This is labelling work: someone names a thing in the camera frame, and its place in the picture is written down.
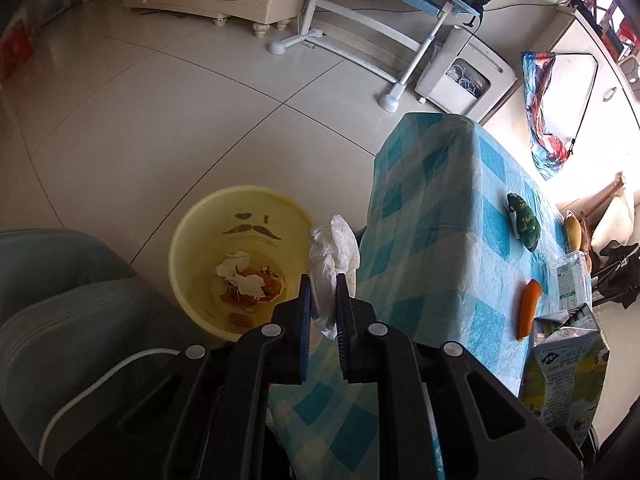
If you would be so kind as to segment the white balcony cabinet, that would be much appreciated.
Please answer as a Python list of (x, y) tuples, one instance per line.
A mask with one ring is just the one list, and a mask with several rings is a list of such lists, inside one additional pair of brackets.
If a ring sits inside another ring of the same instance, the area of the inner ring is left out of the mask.
[(559, 8), (528, 48), (556, 54), (542, 99), (544, 122), (570, 157), (550, 179), (535, 166), (521, 81), (483, 120), (484, 128), (559, 208), (587, 203), (618, 174), (638, 196), (639, 103), (602, 40), (578, 12)]

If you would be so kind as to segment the green plush toy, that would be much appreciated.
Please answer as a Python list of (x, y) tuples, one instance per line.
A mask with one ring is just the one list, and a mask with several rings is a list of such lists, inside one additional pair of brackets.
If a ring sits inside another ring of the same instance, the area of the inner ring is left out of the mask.
[(515, 193), (506, 194), (506, 209), (514, 236), (529, 252), (534, 252), (540, 240), (541, 226), (533, 209)]

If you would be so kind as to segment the yellow plastic trash bin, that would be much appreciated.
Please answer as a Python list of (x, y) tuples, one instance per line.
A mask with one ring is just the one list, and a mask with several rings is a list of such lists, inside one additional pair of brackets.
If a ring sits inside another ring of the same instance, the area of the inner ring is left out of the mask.
[(172, 237), (168, 273), (184, 312), (236, 341), (293, 299), (308, 272), (311, 216), (295, 200), (257, 185), (206, 196)]

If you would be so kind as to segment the white paper napkin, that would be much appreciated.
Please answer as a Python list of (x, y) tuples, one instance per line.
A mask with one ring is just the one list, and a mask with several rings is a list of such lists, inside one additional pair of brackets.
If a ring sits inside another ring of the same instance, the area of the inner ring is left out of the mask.
[(234, 287), (240, 295), (262, 298), (265, 296), (262, 290), (265, 281), (258, 274), (247, 274), (251, 267), (252, 260), (248, 252), (234, 252), (216, 265), (215, 274)]

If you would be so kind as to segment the white air purifier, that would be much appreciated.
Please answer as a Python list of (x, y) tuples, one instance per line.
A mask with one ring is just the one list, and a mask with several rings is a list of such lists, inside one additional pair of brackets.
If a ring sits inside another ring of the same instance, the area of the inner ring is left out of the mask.
[(446, 113), (481, 122), (515, 81), (516, 73), (500, 55), (454, 26), (434, 50), (414, 91)]

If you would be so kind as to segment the light blue seat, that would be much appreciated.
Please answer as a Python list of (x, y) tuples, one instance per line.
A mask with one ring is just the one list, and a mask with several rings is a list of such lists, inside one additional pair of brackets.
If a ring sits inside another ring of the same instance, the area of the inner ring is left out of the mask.
[(96, 238), (1, 234), (1, 408), (40, 465), (181, 350), (179, 310)]

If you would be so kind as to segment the white tissue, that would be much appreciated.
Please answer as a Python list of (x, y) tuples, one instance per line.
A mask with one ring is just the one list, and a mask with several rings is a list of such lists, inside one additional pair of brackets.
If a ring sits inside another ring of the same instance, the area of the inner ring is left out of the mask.
[(349, 296), (354, 298), (360, 251), (354, 231), (339, 214), (334, 214), (329, 222), (312, 228), (309, 237), (308, 275), (314, 297), (311, 317), (322, 336), (333, 340), (337, 335), (337, 277), (344, 275)]

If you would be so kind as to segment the blue white checkered tablecloth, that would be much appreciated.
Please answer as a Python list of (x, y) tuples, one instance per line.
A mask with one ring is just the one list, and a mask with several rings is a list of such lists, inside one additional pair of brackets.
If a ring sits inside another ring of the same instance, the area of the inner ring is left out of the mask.
[[(540, 223), (534, 252), (514, 236), (508, 193)], [(409, 113), (375, 157), (357, 296), (419, 344), (460, 342), (518, 392), (528, 353), (516, 339), (522, 290), (537, 280), (538, 313), (559, 310), (552, 274), (565, 247), (560, 212), (479, 124)], [(269, 406), (296, 477), (378, 476), (376, 389), (344, 381), (333, 340), (311, 352), (303, 385), (271, 389)]]

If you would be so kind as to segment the yellow mango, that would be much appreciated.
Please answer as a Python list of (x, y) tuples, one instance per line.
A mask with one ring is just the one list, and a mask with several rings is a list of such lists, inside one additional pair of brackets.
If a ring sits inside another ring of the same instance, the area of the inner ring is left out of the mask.
[(570, 211), (564, 219), (564, 231), (569, 252), (577, 252), (582, 248), (582, 226), (577, 217)]

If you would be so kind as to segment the black folding chair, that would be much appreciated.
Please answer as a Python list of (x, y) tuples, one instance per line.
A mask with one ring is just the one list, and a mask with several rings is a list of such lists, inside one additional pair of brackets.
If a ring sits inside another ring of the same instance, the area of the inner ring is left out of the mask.
[(592, 274), (596, 280), (592, 292), (598, 295), (592, 300), (592, 306), (615, 302), (628, 309), (639, 296), (639, 244), (622, 245), (612, 240), (602, 248), (600, 255), (605, 263)]

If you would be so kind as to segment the colourful hanging cloth bag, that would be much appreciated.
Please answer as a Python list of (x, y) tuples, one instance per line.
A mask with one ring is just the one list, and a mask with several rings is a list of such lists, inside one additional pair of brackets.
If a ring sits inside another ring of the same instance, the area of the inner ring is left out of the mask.
[(533, 163), (545, 181), (555, 177), (573, 154), (575, 140), (565, 144), (552, 133), (544, 119), (544, 95), (550, 88), (556, 54), (525, 51), (521, 53), (524, 106)]

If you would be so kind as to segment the wooden chair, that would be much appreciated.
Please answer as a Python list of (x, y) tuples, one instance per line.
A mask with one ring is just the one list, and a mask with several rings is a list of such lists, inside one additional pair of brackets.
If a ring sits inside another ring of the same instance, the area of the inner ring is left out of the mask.
[(613, 182), (600, 192), (596, 197), (596, 201), (588, 206), (586, 211), (582, 210), (578, 214), (578, 223), (580, 226), (580, 232), (582, 232), (580, 250), (586, 255), (589, 255), (591, 252), (591, 237), (593, 231), (593, 228), (591, 227), (591, 220), (600, 209), (611, 203), (613, 197), (620, 192), (624, 185), (625, 177), (620, 171), (616, 174)]

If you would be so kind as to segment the orange peel piece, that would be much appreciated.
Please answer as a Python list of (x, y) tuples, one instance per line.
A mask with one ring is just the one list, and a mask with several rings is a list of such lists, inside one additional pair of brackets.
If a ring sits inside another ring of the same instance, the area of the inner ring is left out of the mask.
[(529, 336), (541, 295), (541, 284), (532, 278), (523, 288), (520, 303), (518, 304), (517, 340), (523, 340)]

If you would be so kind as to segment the milk carton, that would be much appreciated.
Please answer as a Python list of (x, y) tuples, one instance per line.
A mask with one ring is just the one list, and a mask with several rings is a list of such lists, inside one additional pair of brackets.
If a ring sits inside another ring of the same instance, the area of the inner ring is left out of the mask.
[(589, 304), (535, 318), (520, 399), (547, 427), (582, 445), (604, 386), (610, 349)]

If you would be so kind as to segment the red snack wrapper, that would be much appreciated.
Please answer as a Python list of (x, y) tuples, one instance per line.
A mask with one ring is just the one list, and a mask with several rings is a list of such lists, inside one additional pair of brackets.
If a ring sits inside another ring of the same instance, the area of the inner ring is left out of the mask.
[(265, 286), (262, 288), (265, 296), (262, 298), (254, 298), (250, 296), (240, 295), (234, 287), (226, 284), (226, 291), (220, 296), (220, 299), (226, 304), (231, 304), (234, 307), (229, 315), (229, 321), (242, 328), (253, 328), (255, 326), (254, 315), (257, 313), (257, 309), (262, 304), (270, 304), (282, 295), (286, 287), (285, 278), (275, 270), (272, 270), (270, 266), (256, 266), (252, 264), (247, 274), (258, 274), (264, 281)]

